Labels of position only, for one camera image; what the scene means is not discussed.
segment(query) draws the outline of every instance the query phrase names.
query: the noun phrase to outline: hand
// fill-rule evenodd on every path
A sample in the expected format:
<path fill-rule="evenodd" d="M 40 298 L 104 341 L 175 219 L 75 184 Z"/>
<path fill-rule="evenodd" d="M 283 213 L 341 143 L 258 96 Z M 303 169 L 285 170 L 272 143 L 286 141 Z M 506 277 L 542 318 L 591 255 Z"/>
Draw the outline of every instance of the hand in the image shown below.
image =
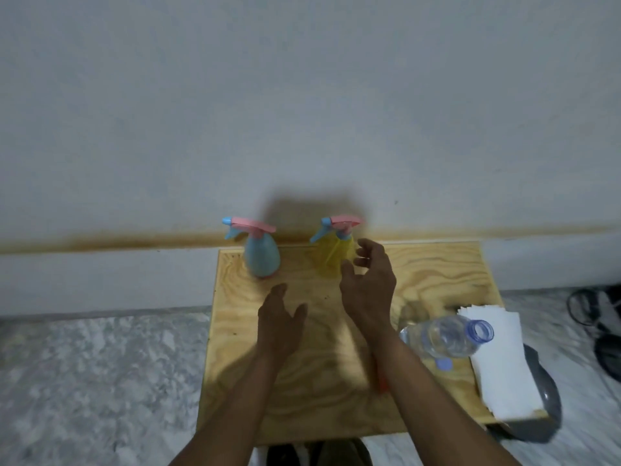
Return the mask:
<path fill-rule="evenodd" d="M 382 245 L 369 239 L 358 239 L 358 244 L 354 263 L 369 271 L 354 274 L 352 262 L 343 260 L 340 289 L 345 312 L 373 348 L 384 334 L 394 333 L 390 305 L 397 278 Z"/>
<path fill-rule="evenodd" d="M 285 283 L 277 284 L 270 290 L 259 309 L 256 354 L 274 361 L 277 369 L 298 349 L 308 312 L 306 304 L 302 304 L 291 317 L 284 309 L 283 296 L 286 292 Z"/>

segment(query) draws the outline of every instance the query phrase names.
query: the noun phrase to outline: person's left hand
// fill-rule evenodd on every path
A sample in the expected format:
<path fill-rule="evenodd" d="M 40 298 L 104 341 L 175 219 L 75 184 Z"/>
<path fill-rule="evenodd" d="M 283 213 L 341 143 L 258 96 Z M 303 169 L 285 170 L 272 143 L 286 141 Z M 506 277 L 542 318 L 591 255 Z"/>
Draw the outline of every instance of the person's left hand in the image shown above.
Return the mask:
<path fill-rule="evenodd" d="M 286 292 L 286 283 L 277 284 L 259 309 L 256 354 L 267 356 L 278 369 L 298 349 L 308 312 L 307 305 L 301 304 L 291 317 L 284 309 L 283 296 Z"/>

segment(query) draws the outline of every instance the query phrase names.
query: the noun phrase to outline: blue bottle rim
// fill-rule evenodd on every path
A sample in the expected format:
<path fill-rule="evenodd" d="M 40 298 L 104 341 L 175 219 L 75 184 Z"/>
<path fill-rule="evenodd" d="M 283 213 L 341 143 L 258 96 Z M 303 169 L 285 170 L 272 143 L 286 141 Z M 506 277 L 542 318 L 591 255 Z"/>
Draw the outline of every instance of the blue bottle rim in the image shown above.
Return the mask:
<path fill-rule="evenodd" d="M 468 321 L 466 324 L 466 335 L 475 344 L 482 345 L 493 340 L 494 328 L 487 321 L 481 321 L 479 319 Z"/>

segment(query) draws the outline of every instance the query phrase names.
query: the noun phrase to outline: white baseboard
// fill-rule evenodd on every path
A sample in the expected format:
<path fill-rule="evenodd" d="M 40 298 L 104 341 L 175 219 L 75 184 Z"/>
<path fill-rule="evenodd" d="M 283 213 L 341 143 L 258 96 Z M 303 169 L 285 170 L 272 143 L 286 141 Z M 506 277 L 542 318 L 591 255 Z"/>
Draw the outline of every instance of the white baseboard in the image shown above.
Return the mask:
<path fill-rule="evenodd" d="M 500 289 L 621 282 L 621 232 L 482 241 Z M 0 257 L 0 317 L 210 305 L 218 249 Z"/>

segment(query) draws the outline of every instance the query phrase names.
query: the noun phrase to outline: forearm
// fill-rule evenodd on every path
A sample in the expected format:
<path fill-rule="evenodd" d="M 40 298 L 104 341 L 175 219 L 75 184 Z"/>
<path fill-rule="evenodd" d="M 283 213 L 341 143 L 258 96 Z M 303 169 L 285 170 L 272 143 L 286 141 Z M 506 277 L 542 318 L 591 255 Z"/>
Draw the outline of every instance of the forearm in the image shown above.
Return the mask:
<path fill-rule="evenodd" d="M 462 410 L 394 331 L 372 349 L 426 466 L 519 464 Z"/>
<path fill-rule="evenodd" d="M 222 405 L 171 466 L 246 466 L 277 374 L 273 360 L 255 356 Z"/>

